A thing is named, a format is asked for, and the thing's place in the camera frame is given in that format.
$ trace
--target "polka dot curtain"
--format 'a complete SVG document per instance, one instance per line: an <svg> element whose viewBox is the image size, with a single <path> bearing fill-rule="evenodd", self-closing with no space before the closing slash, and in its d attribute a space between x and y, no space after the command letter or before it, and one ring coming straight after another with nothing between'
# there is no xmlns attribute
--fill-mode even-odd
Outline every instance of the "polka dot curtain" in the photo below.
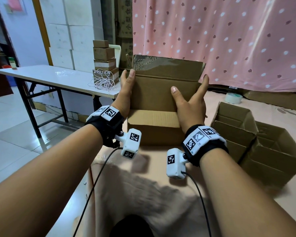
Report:
<svg viewBox="0 0 296 237"><path fill-rule="evenodd" d="M296 92L296 0L133 0L133 40L205 62L210 84Z"/></svg>

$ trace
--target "person's right arm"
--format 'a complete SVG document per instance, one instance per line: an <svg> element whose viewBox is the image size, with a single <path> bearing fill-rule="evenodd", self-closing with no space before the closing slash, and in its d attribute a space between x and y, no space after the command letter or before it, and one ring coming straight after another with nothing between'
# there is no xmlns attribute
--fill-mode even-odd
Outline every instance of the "person's right arm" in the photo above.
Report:
<svg viewBox="0 0 296 237"><path fill-rule="evenodd" d="M189 102L176 87L171 88L184 133L195 124L204 124L208 81L205 75ZM207 152L199 164L223 236L296 236L296 221L224 150Z"/></svg>

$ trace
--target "fingernail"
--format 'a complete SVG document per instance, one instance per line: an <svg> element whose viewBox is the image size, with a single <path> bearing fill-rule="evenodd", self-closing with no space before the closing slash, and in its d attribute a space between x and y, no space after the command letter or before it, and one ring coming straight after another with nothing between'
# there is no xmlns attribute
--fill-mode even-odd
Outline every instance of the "fingernail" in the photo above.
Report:
<svg viewBox="0 0 296 237"><path fill-rule="evenodd" d="M173 92L175 92L175 91L177 91L178 90L178 88L176 88L176 87L171 87L171 92L173 93Z"/></svg>
<svg viewBox="0 0 296 237"><path fill-rule="evenodd" d="M134 77L134 75L135 75L135 70L131 69L130 72L129 72L128 77Z"/></svg>

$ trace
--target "hand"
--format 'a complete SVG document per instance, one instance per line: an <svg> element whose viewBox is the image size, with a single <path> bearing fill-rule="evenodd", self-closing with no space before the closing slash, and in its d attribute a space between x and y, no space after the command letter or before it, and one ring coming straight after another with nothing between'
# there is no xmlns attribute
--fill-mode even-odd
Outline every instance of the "hand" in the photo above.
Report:
<svg viewBox="0 0 296 237"><path fill-rule="evenodd" d="M124 70L121 75L121 91L111 106L118 109L121 115L126 118L130 109L130 93L135 83L135 70L131 69L129 76L126 78L127 71Z"/></svg>
<svg viewBox="0 0 296 237"><path fill-rule="evenodd" d="M206 116L206 104L204 95L208 88L209 77L204 76L203 83L197 92L187 102L176 87L171 87L171 93L178 108L178 118L182 131L186 131L193 125L204 125Z"/></svg>

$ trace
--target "person's left hand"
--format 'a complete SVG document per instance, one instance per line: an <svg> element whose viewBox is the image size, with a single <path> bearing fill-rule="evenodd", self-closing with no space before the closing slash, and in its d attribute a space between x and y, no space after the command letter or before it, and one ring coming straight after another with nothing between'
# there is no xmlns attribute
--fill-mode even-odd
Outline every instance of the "person's left hand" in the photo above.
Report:
<svg viewBox="0 0 296 237"><path fill-rule="evenodd" d="M121 75L121 91L111 106L118 109L121 115L126 118L130 109L130 93L135 83L135 70L131 69L129 76L126 78L127 71L124 70Z"/></svg>

